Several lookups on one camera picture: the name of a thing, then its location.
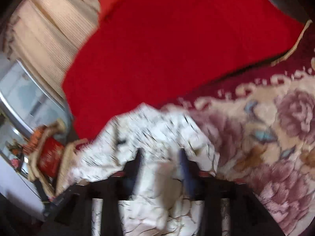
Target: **red cloth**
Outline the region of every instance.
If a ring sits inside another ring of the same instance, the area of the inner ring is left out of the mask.
[[[114,9],[63,83],[80,138],[141,102],[155,106],[278,55],[303,29],[268,0],[100,1],[102,18]]]

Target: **white wall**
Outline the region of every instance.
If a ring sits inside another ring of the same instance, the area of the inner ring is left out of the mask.
[[[28,214],[42,220],[44,208],[35,186],[17,174],[14,169],[0,156],[0,193],[17,207]]]

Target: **curtain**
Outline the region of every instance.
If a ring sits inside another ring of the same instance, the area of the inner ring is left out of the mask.
[[[11,16],[4,52],[19,59],[59,102],[61,82],[78,49],[97,27],[98,0],[23,0]]]

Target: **curtain fold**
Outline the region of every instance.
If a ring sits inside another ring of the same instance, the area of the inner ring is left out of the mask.
[[[64,74],[97,28],[99,9],[98,0],[23,0],[7,24],[4,52],[61,102]]]

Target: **striped curtain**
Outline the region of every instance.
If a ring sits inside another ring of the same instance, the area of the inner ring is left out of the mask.
[[[98,0],[23,0],[4,36],[4,52],[20,59],[59,102],[62,79],[97,27]]]

